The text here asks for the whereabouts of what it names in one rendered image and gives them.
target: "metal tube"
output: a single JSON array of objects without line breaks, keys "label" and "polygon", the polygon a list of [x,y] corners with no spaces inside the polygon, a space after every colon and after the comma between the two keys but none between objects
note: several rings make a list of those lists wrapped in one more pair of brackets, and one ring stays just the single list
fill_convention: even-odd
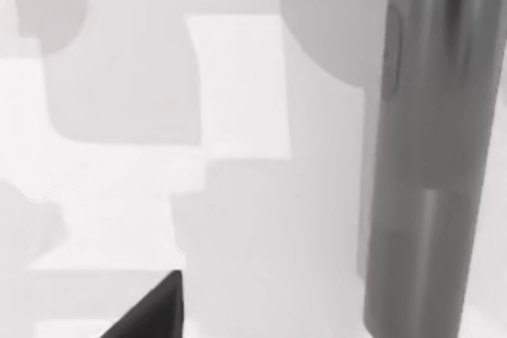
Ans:
[{"label": "metal tube", "polygon": [[364,322],[459,333],[507,0],[389,0]]}]

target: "metallic surface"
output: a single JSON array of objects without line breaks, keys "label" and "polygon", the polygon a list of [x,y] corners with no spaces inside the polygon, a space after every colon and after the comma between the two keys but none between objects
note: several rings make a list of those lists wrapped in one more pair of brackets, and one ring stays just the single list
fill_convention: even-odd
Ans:
[{"label": "metallic surface", "polygon": [[375,338],[458,335],[505,11],[389,0],[364,310]]}]

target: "button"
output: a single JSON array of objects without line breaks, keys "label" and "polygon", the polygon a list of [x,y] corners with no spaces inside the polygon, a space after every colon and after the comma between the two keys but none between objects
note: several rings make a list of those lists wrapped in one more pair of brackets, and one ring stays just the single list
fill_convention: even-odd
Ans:
[{"label": "button", "polygon": [[389,6],[383,53],[382,98],[389,101],[396,94],[402,51],[402,18],[396,8]]}]

